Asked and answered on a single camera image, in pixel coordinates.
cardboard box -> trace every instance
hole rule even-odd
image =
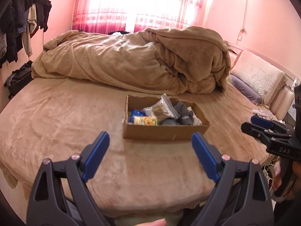
[[[210,126],[204,113],[195,104],[190,102],[183,102],[187,107],[191,107],[195,115],[203,122],[202,126],[141,126],[129,123],[130,113],[133,109],[142,110],[145,107],[152,106],[160,99],[155,97],[134,97],[128,95],[125,103],[125,118],[123,127],[123,138],[125,139],[144,139],[144,140],[190,140],[195,132],[204,134]],[[175,98],[170,99],[173,106],[179,100]]]

black suitcase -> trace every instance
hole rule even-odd
[[[28,61],[20,69],[13,71],[12,74],[7,78],[6,82],[4,83],[4,87],[7,87],[11,93],[8,96],[9,99],[15,96],[22,88],[24,88],[33,80],[31,78],[32,63],[32,61]]]

pink curtain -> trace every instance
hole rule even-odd
[[[198,25],[203,0],[76,0],[73,29],[107,34]]]

pink wall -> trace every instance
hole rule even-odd
[[[245,2],[213,0],[203,26],[236,43]],[[301,78],[301,19],[289,0],[248,0],[245,29],[238,45],[272,59]]]
[[[50,11],[48,20],[48,30],[44,33],[44,42],[51,40],[59,34],[62,34],[68,30],[71,30],[72,23],[72,12],[74,0],[50,0],[52,9]],[[35,60],[37,56],[43,50],[43,31],[39,30],[35,36],[31,39],[31,45],[33,49],[33,55],[30,57],[31,60]],[[24,49],[18,53],[18,62],[7,62],[0,69],[0,112],[8,103],[9,91],[3,87],[4,82],[11,74],[13,70],[20,68],[24,63],[28,61],[28,57],[25,54]]]

blue gripper pad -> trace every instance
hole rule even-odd
[[[271,121],[265,120],[263,118],[255,116],[255,115],[253,115],[251,117],[251,123],[255,124],[257,126],[260,126],[262,128],[265,128],[265,129],[273,129],[273,127],[274,127],[274,125],[273,125],[273,123]]]
[[[92,144],[89,144],[81,153],[80,170],[82,180],[92,179],[109,148],[110,137],[107,132],[101,132]]]
[[[220,168],[222,166],[221,153],[215,146],[210,145],[201,133],[192,134],[191,142],[207,177],[217,183],[220,178]]]

